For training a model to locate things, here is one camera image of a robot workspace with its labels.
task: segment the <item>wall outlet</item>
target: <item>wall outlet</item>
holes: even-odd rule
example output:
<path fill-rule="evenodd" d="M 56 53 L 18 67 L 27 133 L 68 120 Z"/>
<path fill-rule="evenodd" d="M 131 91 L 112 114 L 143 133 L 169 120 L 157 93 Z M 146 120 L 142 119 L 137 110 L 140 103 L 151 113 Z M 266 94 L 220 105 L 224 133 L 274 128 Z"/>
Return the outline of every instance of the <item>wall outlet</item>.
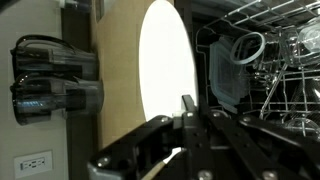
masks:
<path fill-rule="evenodd" d="M 52 170 L 52 151 L 14 158 L 15 177 L 22 178 Z"/>

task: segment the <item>white wall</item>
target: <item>white wall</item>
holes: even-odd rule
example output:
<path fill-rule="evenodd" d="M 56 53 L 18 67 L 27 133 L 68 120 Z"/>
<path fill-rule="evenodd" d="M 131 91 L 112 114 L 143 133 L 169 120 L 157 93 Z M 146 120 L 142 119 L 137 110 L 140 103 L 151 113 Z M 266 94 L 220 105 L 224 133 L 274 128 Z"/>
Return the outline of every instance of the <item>white wall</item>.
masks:
<path fill-rule="evenodd" d="M 20 0 L 0 14 L 0 180 L 15 179 L 14 157 L 46 150 L 53 151 L 53 171 L 21 180 L 67 180 L 65 120 L 25 127 L 15 121 L 9 91 L 14 81 L 9 50 L 25 34 L 61 38 L 60 9 L 55 0 Z"/>

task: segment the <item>white plate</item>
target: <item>white plate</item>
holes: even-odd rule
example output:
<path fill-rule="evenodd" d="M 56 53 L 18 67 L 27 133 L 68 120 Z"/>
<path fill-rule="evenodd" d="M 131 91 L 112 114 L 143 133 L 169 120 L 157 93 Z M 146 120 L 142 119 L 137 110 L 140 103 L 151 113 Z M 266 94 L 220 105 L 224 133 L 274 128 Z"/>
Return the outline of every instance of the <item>white plate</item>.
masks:
<path fill-rule="evenodd" d="M 139 72 L 146 120 L 181 111 L 181 96 L 198 104 L 190 41 L 176 9 L 166 0 L 149 7 L 141 30 Z"/>

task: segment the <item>dishwasher rack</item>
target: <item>dishwasher rack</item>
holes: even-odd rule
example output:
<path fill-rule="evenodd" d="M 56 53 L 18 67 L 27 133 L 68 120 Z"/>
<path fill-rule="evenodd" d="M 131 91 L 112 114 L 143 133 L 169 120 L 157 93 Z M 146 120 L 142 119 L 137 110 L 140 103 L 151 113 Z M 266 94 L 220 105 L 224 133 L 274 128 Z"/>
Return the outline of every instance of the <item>dishwasher rack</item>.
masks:
<path fill-rule="evenodd" d="M 319 17 L 319 8 L 320 2 L 313 1 L 290 0 L 272 6 L 264 0 L 254 0 L 248 4 L 244 3 L 242 7 L 201 27 L 196 33 L 195 50 L 196 53 L 201 55 L 201 60 L 203 60 L 205 66 L 206 100 L 209 101 L 208 96 L 210 89 L 210 83 L 208 83 L 208 49 L 210 46 L 199 43 L 198 38 L 200 35 L 216 34 L 235 39 L 241 34 L 253 31 L 281 34 L 282 30 L 288 27 L 298 26 L 312 18 Z M 227 23 L 231 27 L 231 35 L 223 31 L 219 32 L 220 22 Z M 319 81 L 320 87 L 320 67 L 319 69 L 317 69 L 318 66 L 316 68 L 299 67 L 297 69 L 290 69 L 281 55 L 279 55 L 274 62 L 281 64 L 279 70 L 275 73 L 255 72 L 247 77 L 263 78 L 266 75 L 271 75 L 274 78 L 274 83 L 270 88 L 264 89 L 266 96 L 264 101 L 254 100 L 252 94 L 256 92 L 250 89 L 249 101 L 241 101 L 240 103 L 241 105 L 249 105 L 250 109 L 242 112 L 242 114 L 258 113 L 260 119 L 268 121 L 272 119 L 270 117 L 273 114 L 277 114 L 279 118 L 274 123 L 286 128 L 298 130 L 302 132 L 304 136 L 307 136 L 308 132 L 313 132 L 316 133 L 319 138 L 320 128 L 317 123 L 320 124 L 320 92 L 310 91 L 315 90 L 312 89 L 313 87 L 311 86 L 318 85 L 317 81 Z M 289 92 L 288 88 L 292 84 L 299 84 L 299 86 L 295 87 L 295 93 Z M 292 121 L 299 121 L 299 123 L 297 123 L 299 126 L 288 127 L 288 124 L 290 125 Z"/>

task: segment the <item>electrical outlet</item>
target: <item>electrical outlet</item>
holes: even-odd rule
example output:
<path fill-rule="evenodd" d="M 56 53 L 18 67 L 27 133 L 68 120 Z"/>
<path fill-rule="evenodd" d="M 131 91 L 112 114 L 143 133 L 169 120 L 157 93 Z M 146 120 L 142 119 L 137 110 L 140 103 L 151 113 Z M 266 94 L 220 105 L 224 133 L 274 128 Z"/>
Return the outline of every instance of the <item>electrical outlet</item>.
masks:
<path fill-rule="evenodd" d="M 14 158 L 15 177 L 22 178 L 52 170 L 52 151 Z"/>

